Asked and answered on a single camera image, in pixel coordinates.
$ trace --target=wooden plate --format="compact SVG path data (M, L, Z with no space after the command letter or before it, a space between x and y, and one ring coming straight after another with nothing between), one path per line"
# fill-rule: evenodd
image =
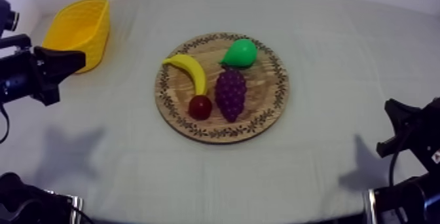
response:
M237 121L226 121L215 104L214 86L224 71L219 65L237 39L251 39L258 48L256 62L241 70L246 79L246 102ZM200 62L208 79L208 97L213 103L211 116L196 121L188 114L194 96L190 77L172 65L162 65L156 77L156 104L165 121L175 130L205 143L236 143L269 128L282 114L289 96L289 78L281 60L258 40L236 33L209 33L178 46L168 57L189 54Z

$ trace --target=plastic basket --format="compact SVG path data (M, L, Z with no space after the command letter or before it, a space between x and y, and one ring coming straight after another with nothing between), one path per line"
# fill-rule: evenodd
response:
M101 62L109 30L108 0L77 1L55 16L43 47L83 51L86 54L86 66L77 71L82 73Z

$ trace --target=yellow banana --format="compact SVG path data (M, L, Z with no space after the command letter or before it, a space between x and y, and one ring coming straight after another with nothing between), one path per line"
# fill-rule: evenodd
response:
M196 95L206 95L206 74L202 66L193 57L185 54L176 54L165 59L162 64L172 64L189 73L195 85Z

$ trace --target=plastic fruit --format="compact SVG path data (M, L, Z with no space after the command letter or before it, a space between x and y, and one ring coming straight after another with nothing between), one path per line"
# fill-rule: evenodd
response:
M189 102L188 113L196 120L206 120L211 115L212 103L207 96L195 96Z
M221 64L233 67L250 67L257 58L257 47L250 39L235 41L225 54Z
M226 69L220 73L215 85L215 102L227 121L236 121L243 112L246 91L246 80L238 70Z
M172 64L188 72L194 82L196 95L206 95L206 74L202 66L193 57L176 54L165 59L162 64Z

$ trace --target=black cable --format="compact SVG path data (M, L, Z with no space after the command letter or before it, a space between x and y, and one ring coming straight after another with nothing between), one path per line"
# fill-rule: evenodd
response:
M69 204L70 207L72 208L72 210L75 210L79 215L81 215L82 218L86 219L87 222L89 222L89 224L95 224L92 219L90 217L88 217L83 211L81 211L80 209L78 209L77 207Z
M399 145L397 146L397 149L394 151L393 157L391 158L390 162L390 170L388 171L388 184L390 187L394 186L394 168L395 163L397 162L397 158L399 156L400 151L403 149L403 146L406 144L409 135L413 132L414 128L410 127L408 128L405 133L402 135L401 141ZM399 222L401 224L406 223L406 221L403 220L403 217L400 213L400 210L398 208L394 209L395 214L397 218L399 219Z
M3 138L0 139L0 143L3 143L8 138L9 126L10 126L9 116L8 116L8 113L6 113L5 107L3 107L3 103L0 103L0 113L5 117L5 120L6 120L6 133L3 136Z
M402 135L401 141L395 150L393 157L390 162L390 170L388 171L388 184L390 187L394 186L394 167L397 162L397 157L399 156L400 151L403 149L403 146L406 144L409 135L413 132L414 128L408 128L407 131Z

